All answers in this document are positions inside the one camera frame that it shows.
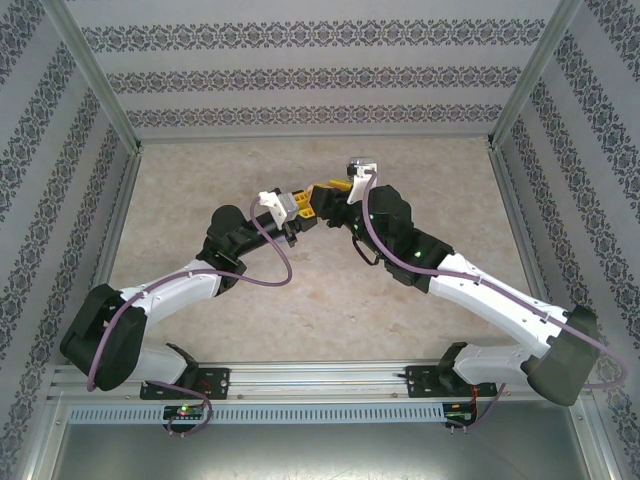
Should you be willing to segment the grey metal panel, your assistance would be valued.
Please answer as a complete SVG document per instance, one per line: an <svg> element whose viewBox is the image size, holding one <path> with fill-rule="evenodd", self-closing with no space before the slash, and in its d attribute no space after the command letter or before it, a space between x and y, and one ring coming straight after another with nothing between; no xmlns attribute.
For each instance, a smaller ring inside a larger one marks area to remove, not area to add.
<svg viewBox="0 0 640 480"><path fill-rule="evenodd" d="M571 438L516 440L434 424L73 425L53 480L604 480Z"/></svg>

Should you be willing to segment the aluminium side rail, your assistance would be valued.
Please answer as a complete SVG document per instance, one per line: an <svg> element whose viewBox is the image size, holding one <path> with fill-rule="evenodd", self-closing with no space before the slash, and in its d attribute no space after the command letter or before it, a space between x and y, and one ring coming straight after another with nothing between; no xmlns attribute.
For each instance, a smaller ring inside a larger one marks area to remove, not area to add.
<svg viewBox="0 0 640 480"><path fill-rule="evenodd" d="M487 151L531 294L547 303L555 303L557 297L549 288L533 231L511 171L499 149L488 145Z"/></svg>
<svg viewBox="0 0 640 480"><path fill-rule="evenodd" d="M122 173L115 203L107 222L108 229L103 236L98 262L91 277L90 289L110 280L143 153L144 146L139 145L132 152Z"/></svg>

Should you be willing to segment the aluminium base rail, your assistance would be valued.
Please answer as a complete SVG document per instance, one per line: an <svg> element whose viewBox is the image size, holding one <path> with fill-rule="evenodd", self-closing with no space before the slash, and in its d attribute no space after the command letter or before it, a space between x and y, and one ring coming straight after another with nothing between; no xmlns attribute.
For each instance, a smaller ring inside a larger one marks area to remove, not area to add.
<svg viewBox="0 0 640 480"><path fill-rule="evenodd" d="M400 375L413 361L205 363L211 384L226 385L227 402L419 400L408 395ZM86 389L86 377L71 365L54 370L47 398L69 403L114 403L138 400L142 382L127 380L110 391Z"/></svg>

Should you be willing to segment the aluminium frame post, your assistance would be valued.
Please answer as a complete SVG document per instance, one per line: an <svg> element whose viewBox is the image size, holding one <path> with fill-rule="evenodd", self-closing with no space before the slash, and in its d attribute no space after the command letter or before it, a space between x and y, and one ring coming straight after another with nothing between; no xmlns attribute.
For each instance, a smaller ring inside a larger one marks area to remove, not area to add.
<svg viewBox="0 0 640 480"><path fill-rule="evenodd" d="M559 0L493 130L488 135L487 146L490 152L496 151L506 141L512 125L582 3L583 0Z"/></svg>
<svg viewBox="0 0 640 480"><path fill-rule="evenodd" d="M38 410L36 421L11 480L51 480L66 431L69 408L61 398L47 398Z"/></svg>
<svg viewBox="0 0 640 480"><path fill-rule="evenodd" d="M623 480L594 397L580 397L569 413L589 479Z"/></svg>
<svg viewBox="0 0 640 480"><path fill-rule="evenodd" d="M39 1L72 54L84 79L95 93L119 138L129 152L138 152L141 141L65 0Z"/></svg>

